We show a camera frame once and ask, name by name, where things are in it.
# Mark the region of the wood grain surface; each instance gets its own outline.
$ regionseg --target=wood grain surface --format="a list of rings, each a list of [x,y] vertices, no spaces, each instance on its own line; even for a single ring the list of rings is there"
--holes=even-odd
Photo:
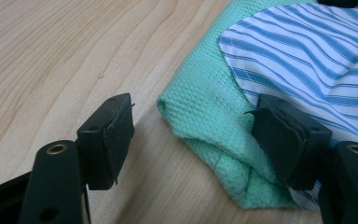
[[[135,136],[118,185],[89,193],[93,223],[322,223],[293,208],[239,208],[156,109],[227,2],[0,0],[0,184],[129,92]]]

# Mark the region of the green towel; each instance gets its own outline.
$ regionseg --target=green towel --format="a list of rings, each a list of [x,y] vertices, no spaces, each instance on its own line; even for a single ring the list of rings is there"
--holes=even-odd
[[[244,208],[294,205],[250,131],[253,110],[217,45],[235,22],[273,6],[313,0],[232,0],[187,56],[158,98],[173,133],[214,170],[229,196]]]

